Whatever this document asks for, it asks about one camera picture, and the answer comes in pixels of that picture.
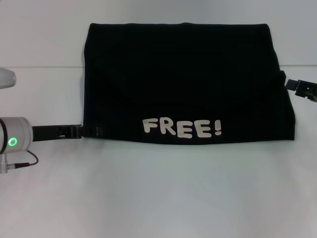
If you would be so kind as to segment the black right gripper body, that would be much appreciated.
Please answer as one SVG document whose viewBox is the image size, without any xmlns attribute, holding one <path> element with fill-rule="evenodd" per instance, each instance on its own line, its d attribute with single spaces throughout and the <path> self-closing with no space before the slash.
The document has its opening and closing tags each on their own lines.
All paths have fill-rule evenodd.
<svg viewBox="0 0 317 238">
<path fill-rule="evenodd" d="M 310 101 L 316 102 L 317 101 L 317 84 L 298 80 L 296 89 L 295 89 L 295 95 L 302 98 L 307 98 Z"/>
</svg>

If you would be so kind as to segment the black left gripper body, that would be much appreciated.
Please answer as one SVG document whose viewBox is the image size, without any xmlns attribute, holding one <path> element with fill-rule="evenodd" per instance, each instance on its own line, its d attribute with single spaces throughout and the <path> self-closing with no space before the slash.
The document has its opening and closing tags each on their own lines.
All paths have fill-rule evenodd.
<svg viewBox="0 0 317 238">
<path fill-rule="evenodd" d="M 33 126 L 33 141 L 82 138 L 81 125 Z"/>
</svg>

